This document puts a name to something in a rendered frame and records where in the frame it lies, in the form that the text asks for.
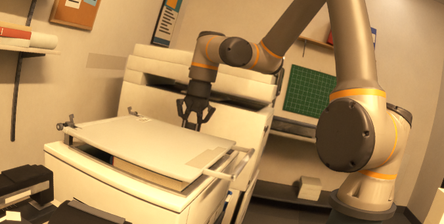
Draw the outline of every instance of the yellow sticky note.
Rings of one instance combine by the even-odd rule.
[[[167,6],[171,7],[172,9],[176,9],[178,0],[167,0]]]

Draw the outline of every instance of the framed wall poster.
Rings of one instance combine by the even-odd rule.
[[[164,0],[156,27],[154,28],[154,33],[152,34],[151,44],[169,47],[182,1],[183,0]]]
[[[92,30],[102,0],[54,0],[49,22]]]

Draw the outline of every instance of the paper tray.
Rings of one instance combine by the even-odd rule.
[[[145,116],[122,116],[64,127],[65,134],[132,164],[193,182],[236,142]]]

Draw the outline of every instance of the green cutting mat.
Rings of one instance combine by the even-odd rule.
[[[319,118],[335,86],[336,77],[293,64],[283,110]]]

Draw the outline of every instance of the wooden shelf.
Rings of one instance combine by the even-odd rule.
[[[317,41],[317,40],[314,40],[314,39],[309,39],[308,37],[302,37],[302,36],[299,36],[299,37],[298,37],[298,40],[300,40],[300,41],[302,41],[302,42],[304,42],[305,40],[307,40],[307,43],[314,44],[314,45],[318,45],[318,46],[320,46],[320,47],[324,47],[324,48],[326,48],[326,49],[333,50],[333,45],[329,45],[329,44],[327,44],[327,43],[323,43],[323,42],[320,42],[320,41]]]
[[[330,191],[322,190],[317,202],[312,200],[299,199],[298,192],[299,187],[257,180],[256,186],[254,187],[253,191],[253,197],[318,208],[332,208],[328,203],[328,199],[330,198],[331,194]]]
[[[32,47],[16,47],[12,45],[0,45],[0,50],[6,51],[21,51],[23,53],[40,53],[40,54],[52,54],[52,55],[60,55],[60,51],[48,50],[48,49],[39,49]]]

